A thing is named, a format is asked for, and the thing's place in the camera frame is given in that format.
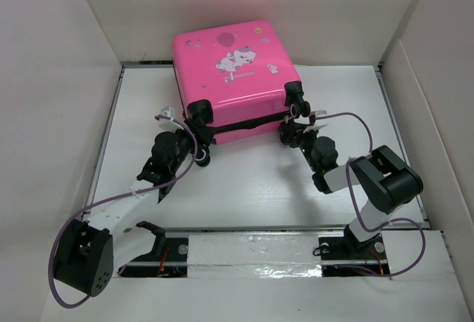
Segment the pink hard-shell suitcase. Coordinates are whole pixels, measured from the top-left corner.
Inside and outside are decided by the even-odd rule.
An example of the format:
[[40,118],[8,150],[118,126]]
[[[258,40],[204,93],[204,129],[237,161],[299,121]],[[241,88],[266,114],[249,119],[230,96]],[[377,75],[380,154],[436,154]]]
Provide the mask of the pink hard-shell suitcase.
[[310,114],[301,78],[268,21],[182,33],[172,56],[184,117],[204,116],[216,144]]

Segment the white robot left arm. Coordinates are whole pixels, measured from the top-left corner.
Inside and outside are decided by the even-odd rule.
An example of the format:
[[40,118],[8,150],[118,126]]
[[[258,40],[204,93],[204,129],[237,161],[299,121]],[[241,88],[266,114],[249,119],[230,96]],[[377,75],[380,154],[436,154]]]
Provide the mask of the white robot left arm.
[[179,121],[166,115],[158,120],[177,126],[155,139],[131,188],[123,194],[92,203],[73,213],[56,236],[50,252],[47,279],[56,301],[67,309],[56,288],[61,282],[92,298],[103,292],[113,275],[135,258],[157,260],[166,254],[166,232],[144,216],[170,193],[194,165],[207,166],[214,127],[199,120]]

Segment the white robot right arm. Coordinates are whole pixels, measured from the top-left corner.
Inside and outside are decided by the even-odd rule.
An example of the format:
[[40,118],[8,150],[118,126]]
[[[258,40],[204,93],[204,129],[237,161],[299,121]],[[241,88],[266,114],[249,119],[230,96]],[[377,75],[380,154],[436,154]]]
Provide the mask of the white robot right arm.
[[301,151],[319,192],[326,195],[348,189],[356,199],[353,187],[361,187],[367,198],[359,208],[353,202],[355,218],[344,228],[336,243],[324,244],[322,254],[341,253],[358,258],[369,249],[381,230],[401,206],[410,203],[424,189],[423,181],[409,165],[387,146],[380,146],[366,156],[337,164],[336,143],[317,130],[307,130],[303,124],[282,122],[278,128],[283,145]]

